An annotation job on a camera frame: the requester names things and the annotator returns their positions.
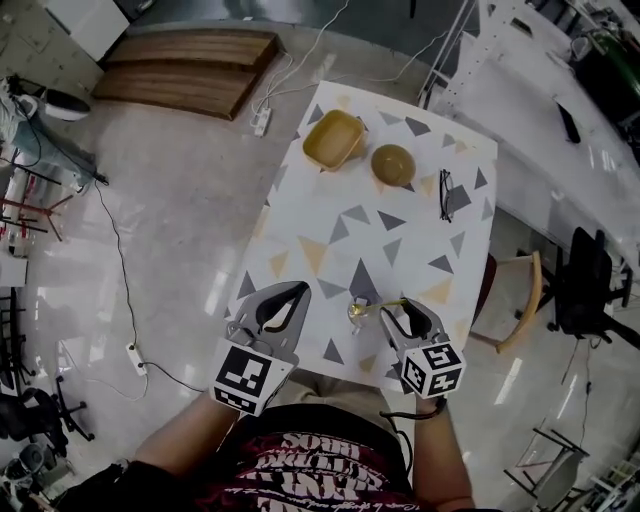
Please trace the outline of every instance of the office chair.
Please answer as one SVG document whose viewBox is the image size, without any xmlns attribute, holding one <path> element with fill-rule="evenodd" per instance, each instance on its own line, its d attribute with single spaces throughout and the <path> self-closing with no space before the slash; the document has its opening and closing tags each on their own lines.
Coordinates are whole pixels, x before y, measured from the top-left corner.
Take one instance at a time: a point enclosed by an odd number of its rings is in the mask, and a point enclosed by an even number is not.
<svg viewBox="0 0 640 512">
<path fill-rule="evenodd" d="M 600 230 L 593 239 L 584 229 L 576 229 L 567 265 L 564 265 L 563 252 L 558 247 L 555 275 L 542 268 L 542 275 L 549 285 L 544 288 L 538 311 L 555 299 L 555 321 L 547 325 L 550 331 L 562 329 L 578 339 L 598 336 L 607 343 L 612 341 L 607 331 L 613 331 L 640 350 L 640 334 L 604 312 L 605 305 L 615 299 L 622 299 L 622 306 L 626 307 L 633 284 L 633 274 L 627 268 L 623 271 L 626 274 L 624 286 L 609 289 L 612 263 L 604 242 L 604 233 Z"/>
<path fill-rule="evenodd" d="M 62 430 L 62 421 L 69 432 L 75 430 L 87 441 L 95 439 L 93 434 L 87 434 L 71 417 L 71 413 L 85 409 L 87 404 L 80 402 L 78 407 L 68 409 L 60 389 L 62 381 L 62 376 L 56 378 L 57 395 L 49 396 L 36 388 L 28 388 L 20 396 L 0 395 L 0 438 L 10 437 L 14 441 L 22 441 L 35 434 L 44 434 L 54 451 L 62 457 L 67 456 L 69 443 Z M 28 406 L 31 399 L 37 405 Z"/>
<path fill-rule="evenodd" d="M 24 365 L 22 361 L 22 346 L 26 342 L 26 337 L 20 334 L 20 321 L 19 314 L 25 311 L 24 308 L 20 308 L 18 305 L 18 297 L 16 289 L 11 288 L 11 294 L 9 297 L 0 297 L 0 301 L 9 301 L 9 309 L 0 309 L 0 315 L 9 314 L 9 320 L 5 320 L 4 316 L 1 317 L 2 323 L 0 324 L 0 382 L 9 389 L 15 389 L 18 395 L 22 394 L 20 380 L 25 386 L 29 385 L 29 381 L 25 378 L 26 373 L 30 377 L 35 376 L 34 371 L 30 371 Z M 5 337 L 4 326 L 9 325 L 9 339 Z"/>
</svg>

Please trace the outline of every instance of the desk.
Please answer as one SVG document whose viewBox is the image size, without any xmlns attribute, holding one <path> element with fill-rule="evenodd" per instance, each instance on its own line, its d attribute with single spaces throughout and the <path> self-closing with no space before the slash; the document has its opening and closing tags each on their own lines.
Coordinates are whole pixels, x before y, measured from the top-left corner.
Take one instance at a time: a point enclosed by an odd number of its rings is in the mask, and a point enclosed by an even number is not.
<svg viewBox="0 0 640 512">
<path fill-rule="evenodd" d="M 302 142 L 332 109 L 359 117 L 367 154 L 338 172 L 321 172 Z M 406 148 L 416 175 L 404 188 L 377 181 L 371 155 L 383 144 Z M 347 308 L 375 290 L 432 308 L 452 341 L 464 345 L 484 273 L 495 207 L 497 144 L 408 104 L 322 82 L 289 146 L 240 265 L 226 318 L 256 289 L 309 283 L 312 299 L 296 349 L 300 367 L 401 390 L 397 363 L 381 331 L 352 334 Z M 457 208 L 440 220 L 439 171 L 451 172 Z"/>
</svg>

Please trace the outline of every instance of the electrical cord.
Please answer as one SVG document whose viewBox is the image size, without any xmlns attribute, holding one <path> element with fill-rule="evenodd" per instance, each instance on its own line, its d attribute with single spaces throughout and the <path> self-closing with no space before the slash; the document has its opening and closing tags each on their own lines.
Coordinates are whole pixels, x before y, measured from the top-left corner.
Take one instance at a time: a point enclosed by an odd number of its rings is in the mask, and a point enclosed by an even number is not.
<svg viewBox="0 0 640 512">
<path fill-rule="evenodd" d="M 286 89 L 283 91 L 278 91 L 275 92 L 276 89 L 278 87 L 280 87 L 280 85 L 282 85 L 285 81 L 287 81 L 289 78 L 291 78 L 295 73 L 298 72 L 298 70 L 304 65 L 304 63 L 307 61 L 307 59 L 309 58 L 309 55 L 311 55 L 311 53 L 316 49 L 316 47 L 318 46 L 318 43 L 320 41 L 320 38 L 322 37 L 322 34 L 324 33 L 324 31 L 334 22 L 336 21 L 336 19 L 338 19 L 338 16 L 340 15 L 340 13 L 342 11 L 344 11 L 350 3 L 351 0 L 346 0 L 345 4 L 342 6 L 341 9 L 338 10 L 338 12 L 336 12 L 336 14 L 334 15 L 333 18 L 331 18 L 331 20 L 329 20 L 329 22 L 324 25 L 324 27 L 322 27 L 322 29 L 320 30 L 320 32 L 318 33 L 318 36 L 316 37 L 316 40 L 313 44 L 313 46 L 309 49 L 309 51 L 305 54 L 305 56 L 302 58 L 302 61 L 300 62 L 300 64 L 298 64 L 292 71 L 290 71 L 289 73 L 287 73 L 287 75 L 284 76 L 284 78 L 278 80 L 275 85 L 273 84 L 273 80 L 275 79 L 276 76 L 278 76 L 279 74 L 285 72 L 287 69 L 289 69 L 291 67 L 291 65 L 293 64 L 293 57 L 291 55 L 289 55 L 288 53 L 285 52 L 285 55 L 287 57 L 289 57 L 289 63 L 280 71 L 274 73 L 274 75 L 271 77 L 271 80 L 269 81 L 269 84 L 267 85 L 267 92 L 266 94 L 257 101 L 258 106 L 256 107 L 255 104 L 256 102 L 252 102 L 251 103 L 251 109 L 253 111 L 254 117 L 252 119 L 252 121 L 250 121 L 250 125 L 252 127 L 256 127 L 256 123 L 254 122 L 255 118 L 258 117 L 260 115 L 260 112 L 262 111 L 262 106 L 265 104 L 266 102 L 266 106 L 269 106 L 269 99 L 273 98 L 275 96 L 280 96 L 282 94 L 288 94 L 291 92 L 299 92 L 299 91 L 303 91 L 305 89 L 308 89 L 309 87 L 315 87 L 317 86 L 320 82 L 312 82 L 304 87 L 300 87 L 300 88 L 296 88 L 296 89 Z M 442 37 L 444 37 L 445 35 L 447 35 L 449 33 L 449 30 L 444 31 L 442 34 L 440 34 L 439 36 L 434 37 L 431 42 L 426 45 L 424 48 L 422 48 L 418 53 L 416 53 L 413 57 L 411 57 L 411 59 L 409 60 L 409 62 L 407 62 L 402 69 L 400 70 L 400 72 L 392 77 L 392 78 L 368 78 L 368 77 L 361 77 L 363 80 L 368 81 L 368 82 L 395 82 L 396 80 L 398 80 L 403 74 L 404 72 L 407 70 L 407 68 L 413 63 L 414 60 L 416 60 L 420 55 L 422 55 L 425 51 L 427 51 L 427 49 L 429 49 L 433 43 L 435 43 L 438 39 L 441 39 Z M 326 81 L 328 82 L 335 82 L 337 80 L 341 80 L 343 78 L 349 77 L 349 76 L 359 76 L 356 75 L 354 73 L 349 73 L 346 75 L 341 75 L 341 76 L 337 76 L 334 78 L 328 78 Z"/>
<path fill-rule="evenodd" d="M 399 430 L 396 427 L 392 418 L 405 418 L 414 421 L 422 421 L 422 420 L 430 420 L 431 418 L 435 418 L 438 416 L 444 408 L 447 406 L 447 399 L 443 396 L 438 397 L 436 400 L 436 408 L 433 412 L 428 414 L 415 414 L 410 412 L 383 412 L 380 411 L 380 416 L 385 418 L 390 424 L 393 431 L 396 435 L 402 436 L 402 438 L 407 443 L 407 452 L 409 453 L 409 462 L 407 463 L 407 475 L 411 472 L 411 468 L 413 467 L 413 447 L 411 446 L 411 441 L 409 440 L 409 436 L 404 430 Z"/>
<path fill-rule="evenodd" d="M 582 437 L 580 438 L 580 448 L 582 448 L 582 443 L 584 442 L 584 436 L 587 432 L 587 417 L 589 416 L 589 396 L 591 395 L 591 390 L 593 385 L 591 383 L 591 372 L 589 370 L 589 359 L 591 358 L 591 340 L 589 340 L 589 344 L 587 345 L 587 385 L 585 388 L 585 399 L 584 399 L 584 416 L 582 417 Z"/>
<path fill-rule="evenodd" d="M 302 58 L 302 60 L 300 61 L 300 64 L 298 64 L 292 71 L 290 71 L 289 73 L 287 73 L 285 75 L 284 78 L 278 80 L 276 82 L 276 84 L 273 87 L 267 87 L 267 94 L 260 100 L 260 102 L 258 103 L 258 107 L 257 107 L 257 112 L 260 112 L 260 110 L 262 109 L 262 105 L 264 104 L 265 101 L 267 101 L 272 95 L 270 94 L 269 89 L 271 89 L 271 92 L 275 91 L 278 87 L 280 87 L 280 85 L 282 85 L 284 82 L 286 82 L 289 78 L 291 78 L 293 75 L 295 75 L 300 68 L 304 65 L 305 62 L 307 62 L 307 59 L 309 58 L 309 55 L 311 55 L 313 53 L 313 50 L 316 49 L 316 47 L 318 46 L 318 43 L 320 42 L 320 38 L 322 37 L 322 34 L 324 34 L 324 31 L 334 22 L 338 19 L 338 16 L 340 16 L 340 13 L 342 11 L 344 11 L 347 7 L 349 7 L 349 3 L 351 2 L 351 0 L 346 0 L 344 5 L 342 6 L 341 9 L 338 9 L 338 12 L 336 12 L 336 14 L 334 15 L 333 18 L 331 18 L 324 27 L 322 27 L 320 29 L 320 32 L 318 33 L 318 36 L 316 37 L 315 42 L 313 43 L 313 46 L 309 49 L 309 51 L 305 54 L 305 56 Z"/>
<path fill-rule="evenodd" d="M 193 386 L 190 386 L 189 384 L 187 384 L 186 382 L 182 382 L 179 379 L 176 379 L 173 375 L 171 375 L 167 370 L 165 370 L 162 366 L 160 366 L 158 363 L 154 363 L 152 361 L 144 361 L 143 363 L 141 363 L 143 366 L 155 366 L 158 370 L 160 370 L 162 373 L 164 373 L 167 377 L 169 377 L 172 381 L 177 382 L 178 384 L 184 386 L 185 388 L 189 388 L 191 391 L 196 391 L 198 393 L 204 393 L 206 390 L 205 389 L 199 389 L 199 388 L 194 388 Z"/>
<path fill-rule="evenodd" d="M 98 182 L 94 181 L 93 184 L 95 185 L 96 190 L 98 191 L 98 195 L 100 196 L 100 202 L 102 203 L 102 207 L 104 208 L 104 211 L 107 212 L 107 215 L 111 219 L 111 227 L 113 228 L 113 232 L 116 234 L 117 248 L 118 248 L 118 253 L 120 254 L 120 263 L 122 265 L 122 276 L 124 277 L 124 288 L 126 291 L 127 306 L 129 306 L 129 312 L 131 313 L 131 326 L 133 327 L 133 346 L 137 347 L 138 346 L 138 328 L 136 326 L 136 316 L 133 313 L 133 306 L 131 305 L 131 291 L 129 290 L 129 277 L 127 276 L 127 269 L 124 266 L 124 254 L 122 253 L 122 241 L 120 239 L 120 233 L 118 232 L 116 221 L 113 218 L 113 215 L 111 215 L 111 212 L 109 211 L 109 208 L 107 208 L 107 205 L 104 204 L 104 198 L 102 197 L 102 191 L 100 190 L 100 187 L 98 187 Z"/>
<path fill-rule="evenodd" d="M 144 398 L 146 396 L 147 389 L 149 388 L 149 376 L 148 375 L 145 375 L 144 390 L 143 390 L 143 392 L 142 392 L 142 394 L 140 396 L 131 397 L 129 395 L 125 395 L 122 391 L 120 391 L 114 385 L 109 384 L 108 382 L 105 382 L 105 381 L 100 380 L 100 379 L 90 379 L 90 378 L 85 377 L 84 374 L 82 373 L 82 371 L 80 371 L 80 368 L 78 368 L 78 365 L 76 364 L 75 360 L 73 359 L 73 356 L 71 355 L 71 352 L 69 352 L 69 349 L 65 345 L 64 341 L 60 340 L 59 343 L 60 343 L 60 345 L 62 345 L 62 347 L 64 348 L 65 352 L 69 356 L 69 359 L 71 360 L 71 364 L 73 364 L 73 367 L 78 371 L 78 373 L 80 374 L 80 377 L 82 377 L 82 380 L 84 380 L 85 382 L 97 382 L 99 384 L 103 384 L 103 385 L 107 386 L 108 388 L 110 388 L 115 393 L 117 393 L 118 395 L 120 395 L 122 398 L 125 398 L 126 400 L 129 400 L 130 402 L 137 402 L 138 400 L 140 400 L 140 399 L 142 399 L 142 398 Z"/>
<path fill-rule="evenodd" d="M 127 306 L 129 307 L 129 312 L 131 314 L 131 326 L 133 327 L 133 346 L 136 347 L 138 345 L 138 329 L 136 326 L 136 316 L 135 313 L 133 312 L 133 306 L 131 305 L 131 291 L 129 289 L 129 278 L 127 275 L 127 269 L 125 267 L 124 264 L 124 254 L 122 252 L 122 241 L 120 238 L 120 233 L 118 231 L 118 227 L 116 225 L 116 221 L 113 218 L 113 215 L 111 215 L 111 212 L 109 211 L 109 208 L 107 208 L 107 205 L 104 202 L 104 198 L 102 197 L 102 191 L 100 190 L 100 187 L 98 186 L 98 182 L 94 181 L 93 182 L 96 190 L 98 191 L 98 194 L 100 196 L 100 202 L 102 203 L 102 207 L 104 208 L 104 211 L 107 212 L 107 215 L 109 216 L 109 219 L 111 219 L 111 227 L 113 228 L 113 232 L 116 234 L 116 238 L 117 238 L 117 248 L 118 248 L 118 254 L 120 255 L 120 264 L 122 265 L 122 275 L 124 277 L 124 287 L 125 287 L 125 291 L 126 291 L 126 297 L 127 297 Z M 158 363 L 154 363 L 152 361 L 143 361 L 141 363 L 143 366 L 155 366 L 156 368 L 158 368 L 162 373 L 164 373 L 167 377 L 169 377 L 171 380 L 177 382 L 178 384 L 181 384 L 182 386 L 189 388 L 192 391 L 197 391 L 199 393 L 203 393 L 204 390 L 203 389 L 198 389 L 195 388 L 193 386 L 190 386 L 189 384 L 186 384 L 184 382 L 182 382 L 179 379 L 176 379 L 173 375 L 171 375 L 167 370 L 165 370 L 162 366 L 160 366 Z M 146 382 L 147 384 L 145 385 L 145 394 L 147 392 L 147 386 L 149 384 L 149 376 L 145 375 L 146 377 Z M 120 393 L 117 389 L 113 388 L 114 391 L 118 392 L 120 395 L 124 396 L 125 398 L 127 398 L 124 394 Z"/>
</svg>

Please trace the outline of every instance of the gold object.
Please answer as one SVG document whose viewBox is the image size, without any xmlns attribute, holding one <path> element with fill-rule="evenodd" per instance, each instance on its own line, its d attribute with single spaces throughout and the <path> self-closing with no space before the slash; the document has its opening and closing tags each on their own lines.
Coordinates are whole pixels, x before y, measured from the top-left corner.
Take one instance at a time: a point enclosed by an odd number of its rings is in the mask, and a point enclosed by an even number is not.
<svg viewBox="0 0 640 512">
<path fill-rule="evenodd" d="M 349 306 L 349 316 L 360 316 L 364 315 L 369 309 L 373 308 L 382 308 L 385 306 L 400 306 L 407 302 L 405 299 L 394 300 L 392 302 L 385 302 L 384 304 L 371 304 L 370 306 L 363 306 L 362 304 L 351 304 Z"/>
<path fill-rule="evenodd" d="M 307 135 L 302 151 L 324 170 L 337 171 L 347 159 L 364 154 L 364 124 L 342 110 L 330 110 Z"/>
<path fill-rule="evenodd" d="M 416 174 L 416 163 L 406 149 L 386 144 L 376 149 L 371 157 L 373 174 L 385 185 L 404 187 Z"/>
</svg>

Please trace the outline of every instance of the power outlet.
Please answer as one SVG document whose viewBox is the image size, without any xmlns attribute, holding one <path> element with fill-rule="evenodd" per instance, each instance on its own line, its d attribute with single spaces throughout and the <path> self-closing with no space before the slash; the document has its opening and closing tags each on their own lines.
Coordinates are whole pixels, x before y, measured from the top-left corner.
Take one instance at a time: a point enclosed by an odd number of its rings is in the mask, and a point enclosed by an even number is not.
<svg viewBox="0 0 640 512">
<path fill-rule="evenodd" d="M 144 377 L 147 374 L 147 367 L 143 364 L 144 361 L 142 360 L 142 355 L 133 343 L 129 343 L 129 345 L 127 345 L 127 355 L 129 356 L 129 359 L 131 359 L 131 363 L 136 369 L 136 372 L 138 372 L 138 375 Z"/>
<path fill-rule="evenodd" d="M 260 111 L 260 116 L 258 117 L 258 122 L 256 123 L 255 128 L 256 137 L 264 137 L 264 134 L 267 131 L 267 126 L 269 126 L 269 121 L 271 120 L 271 112 L 271 109 L 267 107 Z"/>
</svg>

